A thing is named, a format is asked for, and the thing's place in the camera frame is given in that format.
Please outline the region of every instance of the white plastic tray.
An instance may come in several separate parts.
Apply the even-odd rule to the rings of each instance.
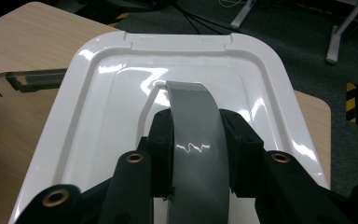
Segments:
[[[137,147],[140,113],[156,83],[200,82],[219,108],[240,113],[266,150],[294,155],[328,188],[308,128],[279,56],[248,35],[135,35],[91,39],[65,75],[10,222],[41,190],[59,183],[82,191],[112,176],[118,157]],[[145,121],[168,108],[160,91]],[[166,203],[155,200],[155,223]],[[228,223],[258,223],[254,200],[230,197]]]

